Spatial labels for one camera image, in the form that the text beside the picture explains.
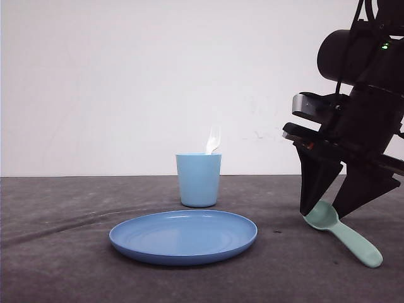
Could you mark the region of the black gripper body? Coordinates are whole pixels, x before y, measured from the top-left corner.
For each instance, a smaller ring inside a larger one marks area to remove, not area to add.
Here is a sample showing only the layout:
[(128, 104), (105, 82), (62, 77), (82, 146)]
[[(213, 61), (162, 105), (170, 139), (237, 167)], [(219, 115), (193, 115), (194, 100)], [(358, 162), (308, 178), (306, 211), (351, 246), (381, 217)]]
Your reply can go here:
[(403, 161), (385, 155), (394, 135), (401, 136), (403, 85), (387, 83), (355, 85), (349, 101), (336, 107), (337, 113), (319, 130), (288, 122), (283, 135), (295, 147), (341, 164), (365, 169), (384, 169), (403, 174)]

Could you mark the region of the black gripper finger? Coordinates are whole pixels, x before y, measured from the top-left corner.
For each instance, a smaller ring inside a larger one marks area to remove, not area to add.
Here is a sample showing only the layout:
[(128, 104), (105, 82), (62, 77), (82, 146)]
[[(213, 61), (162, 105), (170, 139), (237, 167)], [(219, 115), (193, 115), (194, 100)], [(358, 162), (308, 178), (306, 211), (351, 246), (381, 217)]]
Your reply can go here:
[(297, 146), (301, 162), (300, 213), (306, 216), (314, 208), (343, 168), (339, 160), (324, 158)]
[(400, 181), (389, 170), (347, 167), (347, 176), (335, 198), (335, 210), (343, 218), (399, 186)]

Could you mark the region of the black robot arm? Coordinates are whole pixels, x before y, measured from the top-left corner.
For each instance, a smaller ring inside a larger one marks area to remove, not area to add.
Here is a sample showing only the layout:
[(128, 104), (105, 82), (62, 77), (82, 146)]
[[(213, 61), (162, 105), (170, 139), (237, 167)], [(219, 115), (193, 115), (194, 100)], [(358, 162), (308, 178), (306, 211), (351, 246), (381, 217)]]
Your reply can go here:
[(329, 95), (300, 92), (295, 116), (316, 122), (315, 131), (283, 127), (301, 162), (300, 213), (308, 215), (342, 169), (346, 178), (333, 202), (339, 217), (397, 188), (403, 161), (385, 154), (393, 136), (403, 136), (403, 2), (360, 1), (348, 30), (329, 34), (320, 46), (321, 75), (352, 91)]

